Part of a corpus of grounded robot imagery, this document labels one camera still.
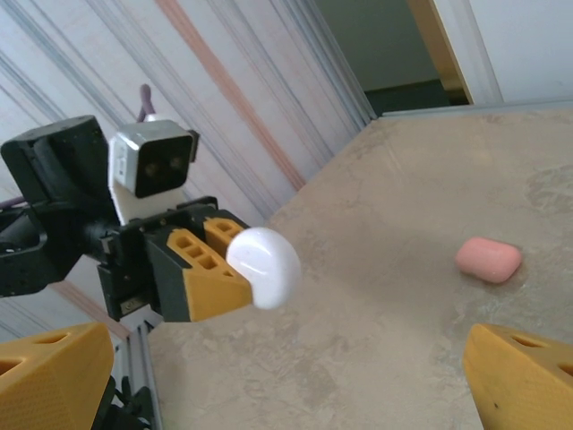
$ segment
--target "pink object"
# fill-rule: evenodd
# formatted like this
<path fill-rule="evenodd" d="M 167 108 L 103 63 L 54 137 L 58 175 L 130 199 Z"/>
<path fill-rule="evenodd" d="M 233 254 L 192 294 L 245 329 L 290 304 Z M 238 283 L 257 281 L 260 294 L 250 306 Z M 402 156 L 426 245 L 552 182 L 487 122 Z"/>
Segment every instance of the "pink object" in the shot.
<path fill-rule="evenodd" d="M 521 253 L 515 246 L 472 237 L 459 248 L 456 264 L 464 273 L 499 284 L 517 270 L 521 264 Z"/>

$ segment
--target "yellow gripper pad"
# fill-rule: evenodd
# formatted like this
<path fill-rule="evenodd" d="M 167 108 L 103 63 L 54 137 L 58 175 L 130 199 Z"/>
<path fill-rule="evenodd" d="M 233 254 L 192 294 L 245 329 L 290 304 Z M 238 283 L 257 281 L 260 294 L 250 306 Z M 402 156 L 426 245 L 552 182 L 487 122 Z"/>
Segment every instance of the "yellow gripper pad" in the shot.
<path fill-rule="evenodd" d="M 90 429 L 113 363 L 100 322 L 0 344 L 0 429 Z"/>
<path fill-rule="evenodd" d="M 573 429 L 573 346 L 477 324 L 463 363 L 486 430 Z"/>

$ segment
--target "striped wall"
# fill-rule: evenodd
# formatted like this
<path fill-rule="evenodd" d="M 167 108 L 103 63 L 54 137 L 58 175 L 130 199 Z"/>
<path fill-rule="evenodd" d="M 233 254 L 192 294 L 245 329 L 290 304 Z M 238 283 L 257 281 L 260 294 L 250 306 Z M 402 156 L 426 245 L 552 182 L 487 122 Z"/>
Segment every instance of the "striped wall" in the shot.
<path fill-rule="evenodd" d="M 134 121 L 145 82 L 158 112 L 201 133 L 188 193 L 216 195 L 253 225 L 373 117 L 311 0 L 0 2 L 0 141 L 85 114 L 110 136 Z M 1 165 L 0 197 L 17 194 Z M 50 291 L 78 315 L 102 318 L 78 301 L 103 304 L 94 264 L 82 261 L 71 278 Z M 39 327 L 15 330 L 18 318 L 33 318 L 1 302 L 0 331 Z M 25 306 L 36 302 L 26 297 Z"/>

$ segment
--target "table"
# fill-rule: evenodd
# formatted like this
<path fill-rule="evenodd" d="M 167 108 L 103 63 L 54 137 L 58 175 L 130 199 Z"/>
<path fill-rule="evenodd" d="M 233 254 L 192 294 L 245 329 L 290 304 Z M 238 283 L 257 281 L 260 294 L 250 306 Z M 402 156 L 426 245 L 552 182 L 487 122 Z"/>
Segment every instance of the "table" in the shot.
<path fill-rule="evenodd" d="M 474 323 L 573 342 L 573 110 L 379 119 L 270 225 L 288 306 L 151 333 L 167 429 L 481 428 Z M 522 250 L 507 284 L 458 273 L 472 236 Z"/>

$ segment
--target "camera lens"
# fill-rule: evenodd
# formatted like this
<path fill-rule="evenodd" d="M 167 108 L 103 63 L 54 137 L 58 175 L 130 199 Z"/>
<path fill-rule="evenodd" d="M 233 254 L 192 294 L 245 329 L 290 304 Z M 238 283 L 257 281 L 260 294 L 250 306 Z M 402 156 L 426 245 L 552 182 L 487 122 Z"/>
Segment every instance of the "camera lens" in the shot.
<path fill-rule="evenodd" d="M 169 166 L 173 170 L 180 170 L 183 167 L 183 159 L 181 157 L 173 157 L 171 161 L 169 161 Z"/>
<path fill-rule="evenodd" d="M 159 166 L 156 163 L 150 163 L 145 166 L 145 174 L 149 177 L 154 177 L 159 171 Z"/>

